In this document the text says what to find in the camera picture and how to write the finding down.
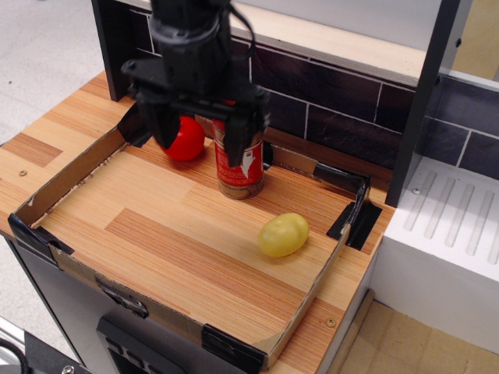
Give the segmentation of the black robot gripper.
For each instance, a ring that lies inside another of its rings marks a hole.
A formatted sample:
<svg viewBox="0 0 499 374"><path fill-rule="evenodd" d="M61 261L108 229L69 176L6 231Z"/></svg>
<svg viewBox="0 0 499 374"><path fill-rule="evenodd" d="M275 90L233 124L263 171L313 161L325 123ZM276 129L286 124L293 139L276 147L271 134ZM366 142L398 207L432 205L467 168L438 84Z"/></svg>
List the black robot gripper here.
<svg viewBox="0 0 499 374"><path fill-rule="evenodd" d="M268 123L268 95L236 72L228 24L183 29L152 23L151 28L160 57L122 65L144 125L169 149L181 114L222 120L228 165L240 166L244 151Z"/></svg>

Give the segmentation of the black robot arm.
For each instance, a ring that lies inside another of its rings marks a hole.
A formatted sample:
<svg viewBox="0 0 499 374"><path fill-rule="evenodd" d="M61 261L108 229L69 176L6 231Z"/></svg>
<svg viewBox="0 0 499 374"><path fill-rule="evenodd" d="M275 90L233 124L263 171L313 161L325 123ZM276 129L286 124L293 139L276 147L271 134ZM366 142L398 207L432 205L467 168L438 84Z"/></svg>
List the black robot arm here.
<svg viewBox="0 0 499 374"><path fill-rule="evenodd" d="M268 123L267 94L235 68L255 47L233 55L229 17L247 20L229 1L153 1L151 7L150 33L161 56L122 66L147 134L169 148L180 115L221 120L228 164L242 165L253 137Z"/></svg>

